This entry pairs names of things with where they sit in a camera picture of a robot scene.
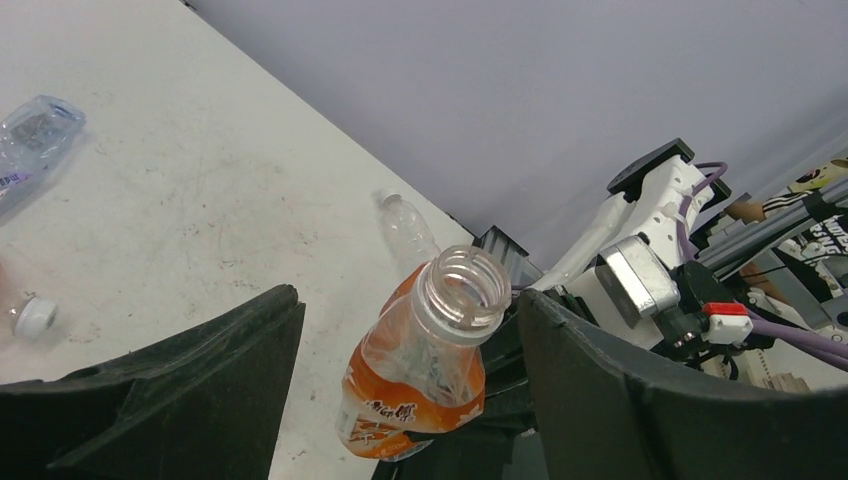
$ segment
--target red button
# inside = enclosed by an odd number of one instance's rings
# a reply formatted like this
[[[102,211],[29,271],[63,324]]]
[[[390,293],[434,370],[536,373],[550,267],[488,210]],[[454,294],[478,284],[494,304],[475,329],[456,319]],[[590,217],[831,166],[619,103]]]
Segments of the red button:
[[[748,309],[741,303],[708,303],[704,305],[702,312],[709,315],[739,315],[748,316]]]

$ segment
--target bottle cap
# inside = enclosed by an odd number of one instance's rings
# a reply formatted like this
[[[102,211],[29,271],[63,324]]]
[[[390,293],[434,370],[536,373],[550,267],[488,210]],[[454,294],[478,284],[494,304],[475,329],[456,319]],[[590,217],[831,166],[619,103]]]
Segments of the bottle cap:
[[[401,197],[400,192],[394,188],[384,188],[377,192],[377,203],[380,205],[388,205]]]
[[[53,325],[59,307],[52,300],[33,297],[15,323],[15,336],[36,338]]]

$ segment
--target clear plastic bottle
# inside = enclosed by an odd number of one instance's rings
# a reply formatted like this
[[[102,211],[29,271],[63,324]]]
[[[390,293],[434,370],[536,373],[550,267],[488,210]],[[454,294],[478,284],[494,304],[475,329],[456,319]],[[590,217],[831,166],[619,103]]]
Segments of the clear plastic bottle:
[[[16,337],[38,337],[53,326],[57,309],[51,300],[24,297],[0,265],[0,321],[7,332]]]
[[[398,192],[384,190],[378,194],[378,201],[380,230],[404,279],[438,257],[441,249],[421,212]]]
[[[405,431],[444,433],[483,412],[479,345],[510,303],[504,268],[476,247],[448,248],[414,271],[354,349],[336,422],[342,443],[397,461],[429,445]]]
[[[18,107],[0,124],[0,214],[34,190],[83,125],[85,114],[43,95]]]

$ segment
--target table surface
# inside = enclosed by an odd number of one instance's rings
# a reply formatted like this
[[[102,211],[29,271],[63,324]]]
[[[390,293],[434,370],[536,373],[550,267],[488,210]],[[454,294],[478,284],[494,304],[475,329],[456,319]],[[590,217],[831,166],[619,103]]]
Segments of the table surface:
[[[348,355],[398,283],[373,191],[442,246],[470,235],[176,0],[0,5],[0,116],[38,94],[88,116],[50,181],[0,219],[20,288],[60,305],[0,335],[0,382],[52,380],[283,283],[306,320],[271,478],[370,478],[333,423]]]

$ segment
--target bottle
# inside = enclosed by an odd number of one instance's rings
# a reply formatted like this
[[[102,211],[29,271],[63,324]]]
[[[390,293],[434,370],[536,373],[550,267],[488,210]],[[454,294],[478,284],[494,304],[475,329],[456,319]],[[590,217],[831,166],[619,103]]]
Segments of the bottle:
[[[35,189],[84,124],[81,111],[47,96],[23,104],[0,124],[0,214]]]
[[[0,265],[0,320],[15,337],[35,338],[53,326],[56,304],[41,297],[26,298]]]
[[[380,230],[400,271],[407,278],[439,256],[441,249],[421,212],[394,190],[378,193]]]
[[[398,461],[483,412],[479,345],[510,304],[509,277],[476,247],[448,248],[417,268],[359,342],[342,380],[336,429],[357,456]]]

